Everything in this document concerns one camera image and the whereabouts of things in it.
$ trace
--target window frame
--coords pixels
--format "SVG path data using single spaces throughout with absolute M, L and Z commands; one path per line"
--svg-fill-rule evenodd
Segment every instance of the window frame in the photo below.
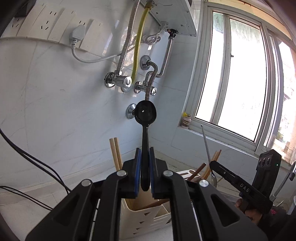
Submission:
M 210 48 L 211 48 L 211 41 L 212 41 L 212 27 L 213 27 L 213 12 L 218 12 L 224 14 L 224 48 L 225 51 L 223 53 L 223 62 L 221 68 L 221 77 L 219 83 L 218 94 L 219 98 L 216 98 L 215 105 L 213 108 L 211 121 L 214 123 L 218 123 L 223 102 L 226 95 L 227 89 L 227 82 L 229 77 L 229 70 L 230 70 L 230 58 L 231 58 L 231 35 L 226 34 L 230 33 L 230 19 L 235 19 L 241 22 L 246 21 L 247 24 L 254 24 L 256 27 L 260 28 L 262 37 L 263 37 L 263 44 L 266 53 L 266 68 L 267 68 L 267 85 L 266 85 L 266 92 L 265 92 L 265 102 L 263 106 L 263 113 L 261 116 L 259 128 L 257 130 L 257 134 L 254 141 L 251 141 L 239 134 L 236 134 L 230 130 L 224 129 L 212 123 L 203 121 L 201 119 L 195 118 L 198 106 L 200 104 L 203 86 L 205 82 L 205 77 L 207 74 L 207 67 L 209 62 L 209 55 L 210 55 Z M 269 24 L 268 22 L 264 21 L 263 19 L 256 17 L 248 12 L 243 10 L 212 3 L 212 2 L 205 2 L 204 9 L 203 9 L 203 16 L 202 16 L 202 23 L 200 26 L 200 40 L 199 40 L 199 49 L 197 54 L 197 63 L 194 73 L 194 79 L 192 82 L 191 90 L 188 97 L 188 102 L 186 106 L 186 113 L 192 115 L 192 121 L 190 124 L 190 129 L 201 132 L 201 124 L 204 126 L 207 135 L 215 138 L 219 141 L 222 141 L 226 144 L 232 145 L 236 148 L 239 148 L 243 151 L 246 151 L 252 155 L 260 155 L 260 153 L 267 151 L 268 149 L 268 142 L 267 147 L 264 147 L 265 139 L 268 135 L 270 123 L 273 116 L 273 108 L 274 104 L 277 105 L 275 118 L 273 127 L 271 128 L 270 137 L 274 134 L 276 128 L 279 126 L 280 118 L 281 118 L 281 111 L 282 111 L 282 101 L 283 101 L 283 69 L 282 69 L 282 61 L 279 52 L 279 47 L 276 38 L 280 39 L 284 43 L 286 43 L 289 47 L 296 49 L 292 40 L 290 40 L 284 33 L 280 30 L 275 28 L 273 25 Z M 274 56 L 272 51 L 272 43 L 270 40 L 270 36 L 274 39 L 274 47 L 277 57 L 277 69 L 278 69 L 278 78 L 279 78 L 279 87 L 278 87 L 278 96 L 277 102 L 275 103 L 275 84 L 276 84 L 276 72 L 275 72 L 275 64 L 274 64 Z

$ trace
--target white plastic basket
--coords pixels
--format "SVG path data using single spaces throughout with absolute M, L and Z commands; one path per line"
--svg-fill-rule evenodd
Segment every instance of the white plastic basket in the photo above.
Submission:
M 185 170 L 177 173 L 185 179 L 190 177 L 194 170 Z M 139 207 L 147 206 L 156 201 L 152 197 L 151 190 L 144 192 L 141 188 L 136 199 L 121 200 L 120 239 L 136 237 L 171 225 L 169 202 L 161 206 L 137 210 Z

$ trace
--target window pane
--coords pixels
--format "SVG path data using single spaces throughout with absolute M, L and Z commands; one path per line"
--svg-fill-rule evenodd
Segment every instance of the window pane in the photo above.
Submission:
M 196 118 L 210 121 L 220 82 L 223 46 L 224 46 L 223 14 L 213 12 L 213 33 L 210 59 L 207 68 L 205 85 Z
M 279 44 L 279 49 L 284 72 L 284 102 L 279 130 L 272 148 L 280 153 L 285 161 L 292 164 L 296 147 L 296 54 L 283 42 Z
M 267 143 L 269 142 L 269 139 L 270 139 L 270 135 L 271 135 L 271 132 L 273 131 L 272 128 L 273 128 L 273 125 L 274 125 L 274 118 L 275 118 L 275 114 L 276 114 L 276 108 L 277 108 L 277 102 L 278 102 L 278 94 L 279 94 L 279 73 L 278 73 L 278 63 L 277 63 L 277 59 L 276 59 L 276 52 L 275 52 L 275 48 L 274 48 L 274 41 L 272 39 L 272 37 L 270 37 L 270 41 L 271 41 L 271 45 L 272 45 L 272 53 L 273 53 L 273 56 L 274 56 L 274 66 L 275 66 L 275 74 L 276 74 L 276 92 L 275 92 L 275 98 L 274 98 L 274 108 L 273 108 L 273 111 L 272 111 L 272 117 L 271 117 L 271 121 L 270 121 L 270 126 L 269 126 L 269 129 L 268 129 L 268 133 L 267 133 L 267 136 L 266 136 L 266 139 L 265 139 L 265 142 L 264 142 L 264 146 L 267 146 Z
M 230 19 L 231 58 L 226 96 L 218 125 L 255 139 L 264 106 L 266 59 L 261 31 Z

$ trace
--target black spoon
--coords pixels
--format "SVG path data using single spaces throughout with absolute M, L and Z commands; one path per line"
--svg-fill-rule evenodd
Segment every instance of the black spoon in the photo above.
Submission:
M 156 108 L 151 101 L 142 100 L 137 104 L 134 115 L 136 121 L 143 126 L 141 187 L 143 191 L 148 191 L 150 187 L 148 126 L 156 119 Z

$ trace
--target white plug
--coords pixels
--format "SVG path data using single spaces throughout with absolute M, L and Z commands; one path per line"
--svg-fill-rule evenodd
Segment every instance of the white plug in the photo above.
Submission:
M 77 43 L 85 37 L 85 26 L 84 25 L 79 25 L 77 28 L 73 30 L 73 32 L 70 33 L 69 39 L 70 42 Z

